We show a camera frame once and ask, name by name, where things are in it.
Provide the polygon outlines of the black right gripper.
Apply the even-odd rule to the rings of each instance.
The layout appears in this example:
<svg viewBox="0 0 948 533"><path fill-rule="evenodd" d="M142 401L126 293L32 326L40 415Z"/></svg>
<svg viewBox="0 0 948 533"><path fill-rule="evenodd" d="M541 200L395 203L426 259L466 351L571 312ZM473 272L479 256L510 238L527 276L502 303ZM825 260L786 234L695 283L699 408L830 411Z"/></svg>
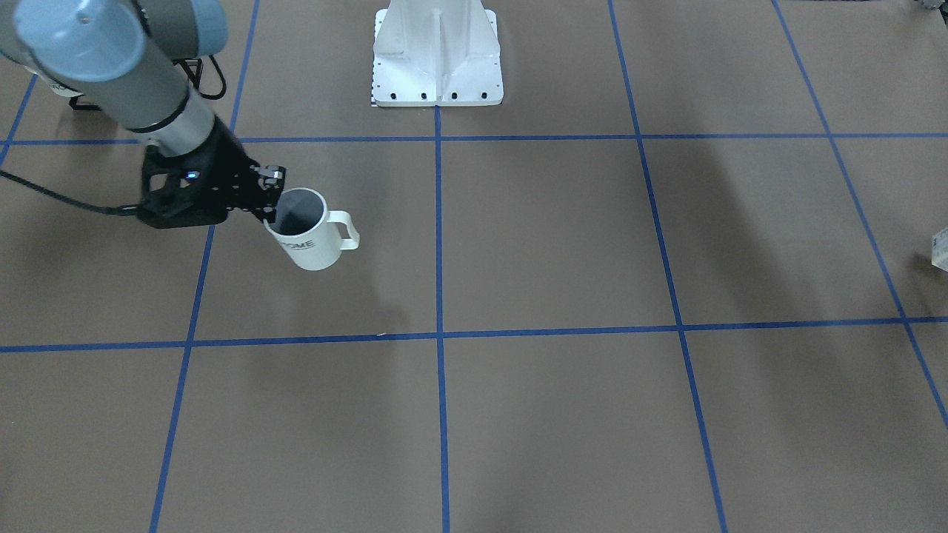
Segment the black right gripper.
<svg viewBox="0 0 948 533"><path fill-rule="evenodd" d="M179 223L222 223L231 210L243 210L264 225L278 220L277 203L287 169L254 161L230 128L216 118L209 138L181 162L187 178L185 208Z"/></svg>

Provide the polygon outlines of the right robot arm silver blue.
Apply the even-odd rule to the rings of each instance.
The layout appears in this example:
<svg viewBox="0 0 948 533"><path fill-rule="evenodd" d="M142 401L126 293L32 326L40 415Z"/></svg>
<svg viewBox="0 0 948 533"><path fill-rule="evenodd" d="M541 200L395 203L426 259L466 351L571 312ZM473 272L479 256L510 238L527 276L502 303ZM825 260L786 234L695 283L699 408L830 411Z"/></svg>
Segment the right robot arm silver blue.
<svg viewBox="0 0 948 533"><path fill-rule="evenodd" d="M273 223L287 171L254 161L176 69L227 40L219 1L4 1L3 56L84 95L146 147L140 202L105 208L51 197L156 229L217 225L233 210Z"/></svg>

